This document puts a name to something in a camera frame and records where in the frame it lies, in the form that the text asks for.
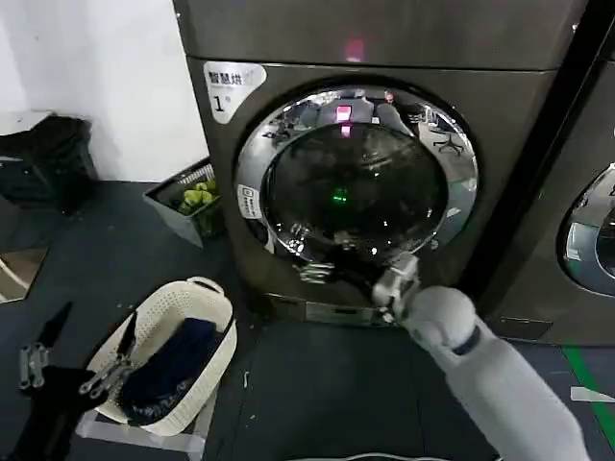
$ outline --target washing machine door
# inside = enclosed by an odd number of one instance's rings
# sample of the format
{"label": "washing machine door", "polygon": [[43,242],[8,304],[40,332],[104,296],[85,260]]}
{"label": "washing machine door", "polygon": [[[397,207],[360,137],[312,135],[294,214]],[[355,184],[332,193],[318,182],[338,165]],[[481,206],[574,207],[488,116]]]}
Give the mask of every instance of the washing machine door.
{"label": "washing machine door", "polygon": [[575,203],[561,241],[568,274],[591,291],[615,296],[615,165]]}
{"label": "washing machine door", "polygon": [[236,163],[236,198],[271,253],[375,262],[443,248],[463,227],[479,171],[451,109],[411,91],[340,86],[267,115]]}

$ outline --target clothing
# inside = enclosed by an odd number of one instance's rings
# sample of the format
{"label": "clothing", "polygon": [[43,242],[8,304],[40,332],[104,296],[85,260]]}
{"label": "clothing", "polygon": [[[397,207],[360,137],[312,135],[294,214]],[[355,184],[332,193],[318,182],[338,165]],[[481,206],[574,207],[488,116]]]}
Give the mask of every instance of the clothing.
{"label": "clothing", "polygon": [[122,387],[118,401],[129,424],[150,425],[168,415],[209,363],[220,336],[212,322],[185,319]]}

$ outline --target adjacent washing machine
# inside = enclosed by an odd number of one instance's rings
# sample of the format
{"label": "adjacent washing machine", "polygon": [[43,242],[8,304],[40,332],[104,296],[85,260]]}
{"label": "adjacent washing machine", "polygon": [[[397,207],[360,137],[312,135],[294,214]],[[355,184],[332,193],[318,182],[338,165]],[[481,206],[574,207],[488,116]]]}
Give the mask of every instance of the adjacent washing machine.
{"label": "adjacent washing machine", "polygon": [[600,60],[575,125],[480,305],[503,336],[615,344],[615,55]]}

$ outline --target washing machine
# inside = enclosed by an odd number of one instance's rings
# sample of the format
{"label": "washing machine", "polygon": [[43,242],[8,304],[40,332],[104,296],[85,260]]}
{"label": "washing machine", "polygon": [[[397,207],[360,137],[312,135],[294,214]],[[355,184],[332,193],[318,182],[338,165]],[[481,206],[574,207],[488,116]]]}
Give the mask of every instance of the washing machine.
{"label": "washing machine", "polygon": [[615,54],[595,64],[587,92],[480,298],[502,336],[615,344]]}
{"label": "washing machine", "polygon": [[583,0],[176,0],[242,276],[276,312],[379,325],[335,249],[455,284]]}

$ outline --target gray floor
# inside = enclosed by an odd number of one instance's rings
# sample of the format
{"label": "gray floor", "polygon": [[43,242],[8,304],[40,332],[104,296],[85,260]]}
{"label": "gray floor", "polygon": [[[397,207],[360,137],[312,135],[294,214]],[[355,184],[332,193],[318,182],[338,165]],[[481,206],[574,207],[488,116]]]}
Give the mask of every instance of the gray floor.
{"label": "gray floor", "polygon": [[[430,358],[397,330],[264,323],[249,309],[222,237],[200,251],[176,237],[144,204],[143,184],[107,183],[71,218],[21,212],[0,203],[0,251],[50,244],[24,302],[0,305],[0,453],[11,450],[28,415],[19,397],[17,352],[65,301],[75,303],[53,352],[83,366],[110,328],[156,287],[202,275],[234,304],[239,344],[220,386],[207,444],[210,460],[284,460],[385,451],[455,461],[491,461],[486,443],[446,388]],[[518,346],[575,412],[594,460],[615,456],[560,349]],[[604,391],[615,393],[609,350],[584,352]],[[181,453],[75,439],[70,459],[186,460]]]}

